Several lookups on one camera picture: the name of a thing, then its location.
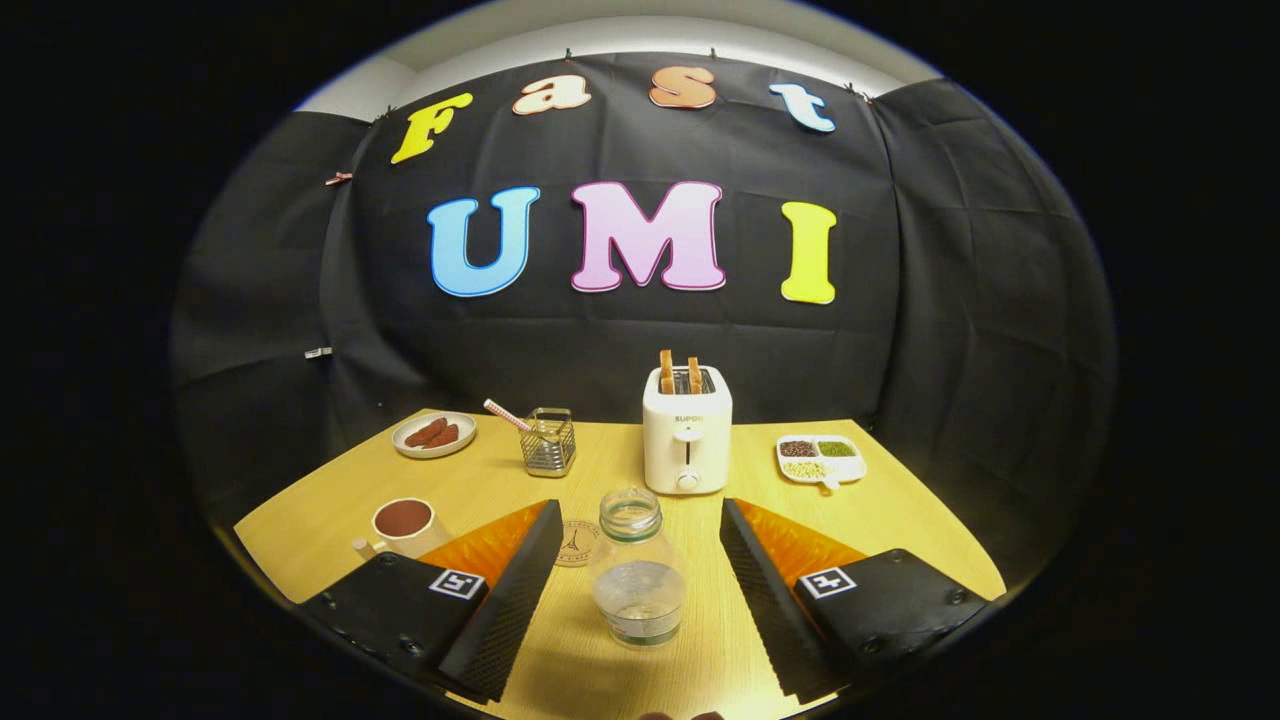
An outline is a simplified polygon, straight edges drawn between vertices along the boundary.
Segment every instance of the wooden table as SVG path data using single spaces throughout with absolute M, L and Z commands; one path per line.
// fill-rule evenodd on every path
M 390 442 L 393 425 L 262 503 L 236 524 L 236 533 L 280 592 L 302 602 L 360 565 L 351 541 L 372 538 L 370 518 L 388 500 L 426 498 L 460 536 L 547 498 L 559 500 L 566 520 L 594 523 L 605 492 L 644 486 L 640 425 L 575 423 L 577 459 L 568 475 L 535 478 L 524 471 L 515 428 L 488 415 L 475 419 L 471 445 L 434 460 L 399 455 Z M 852 439 L 867 477 L 833 493 L 783 478 L 774 442 L 805 433 Z M 648 650 L 616 643 L 591 600 L 586 568 L 557 566 L 502 702 L 480 706 L 451 697 L 499 717 L 626 720 L 644 712 L 687 720 L 712 710 L 726 720 L 786 717 L 831 700 L 801 706 L 778 688 L 719 543 L 726 497 L 786 515 L 868 555 L 902 547 L 987 600 L 1005 592 L 973 534 L 852 420 L 733 425 L 723 491 L 659 497 L 664 532 L 689 570 L 675 639 Z

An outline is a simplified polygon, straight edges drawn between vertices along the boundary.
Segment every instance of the white plate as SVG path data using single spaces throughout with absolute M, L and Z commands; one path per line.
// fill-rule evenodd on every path
M 408 436 L 421 430 L 440 418 L 444 418 L 445 423 L 452 423 L 458 427 L 458 439 L 448 445 L 442 445 L 440 447 L 410 447 L 404 445 L 404 439 Z M 475 436 L 476 421 L 471 415 L 463 415 L 462 413 L 431 413 L 430 415 L 422 415 L 420 418 L 413 418 L 412 420 L 406 420 L 401 424 L 401 427 L 396 428 L 396 432 L 392 433 L 392 445 L 394 445 L 396 450 L 398 450 L 404 457 L 443 457 L 466 447 Z
M 813 446 L 813 456 L 790 456 L 782 455 L 782 443 L 785 442 L 806 442 Z M 841 442 L 854 448 L 854 455 L 851 456 L 828 456 L 823 455 L 822 450 L 818 448 L 819 442 Z M 782 436 L 774 445 L 774 451 L 778 456 L 778 469 L 790 480 L 797 483 L 822 483 L 831 489 L 840 487 L 840 483 L 851 483 L 867 475 L 867 461 L 863 460 L 863 452 L 858 450 L 854 441 L 844 436 Z M 820 477 L 805 477 L 797 474 L 797 469 L 787 469 L 791 462 L 814 462 L 822 470 Z

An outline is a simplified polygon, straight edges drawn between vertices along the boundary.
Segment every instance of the pink letter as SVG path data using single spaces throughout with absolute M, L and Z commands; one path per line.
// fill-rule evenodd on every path
M 724 270 L 716 265 L 714 209 L 723 196 L 719 187 L 677 182 L 652 220 L 622 183 L 581 184 L 571 195 L 582 205 L 585 227 L 582 269 L 572 279 L 576 290 L 605 292 L 622 284 L 622 274 L 609 258 L 611 242 L 640 287 L 649 284 L 668 243 L 671 265 L 662 273 L 663 284 L 673 290 L 716 290 L 724 284 Z

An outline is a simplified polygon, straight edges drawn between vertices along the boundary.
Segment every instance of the toaster slot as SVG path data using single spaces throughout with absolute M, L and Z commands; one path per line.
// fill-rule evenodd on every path
M 703 377 L 703 395 L 716 392 L 716 383 L 712 382 L 712 374 L 705 368 L 699 368 L 698 374 Z M 676 395 L 689 395 L 689 368 L 673 369 L 672 379 L 675 380 Z

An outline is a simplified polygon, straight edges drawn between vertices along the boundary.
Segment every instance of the white wall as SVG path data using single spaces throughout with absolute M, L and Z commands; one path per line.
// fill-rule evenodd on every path
M 548 18 L 573 18 L 637 5 L 672 5 L 673 12 L 681 14 L 594 17 L 512 33 L 515 28 L 530 27 L 530 17 L 547 23 Z M 540 12 L 531 15 L 530 8 L 540 8 Z M 751 22 L 687 17 L 686 13 L 750 18 Z M 759 24 L 788 32 L 783 35 Z M 814 38 L 822 45 L 800 37 Z M 573 55 L 634 51 L 709 55 L 714 47 L 719 58 L 783 68 L 835 86 L 852 83 L 855 90 L 870 96 L 940 77 L 936 69 L 892 44 L 841 18 L 795 3 L 594 0 L 544 4 L 502 0 L 404 38 L 334 79 L 298 109 L 371 120 L 388 105 L 406 105 L 507 68 L 563 58 L 566 47 Z
M 330 81 L 297 109 L 372 122 L 388 105 L 399 105 L 397 97 L 415 74 L 412 68 L 374 55 Z
M 714 47 L 718 58 L 783 68 L 836 86 L 851 82 L 856 90 L 872 96 L 905 85 L 905 81 L 865 63 L 754 27 L 681 17 L 599 18 L 521 33 L 439 63 L 419 73 L 399 94 L 396 105 L 412 102 L 475 77 L 563 58 L 566 47 L 573 55 L 692 53 L 708 55 L 708 63 Z

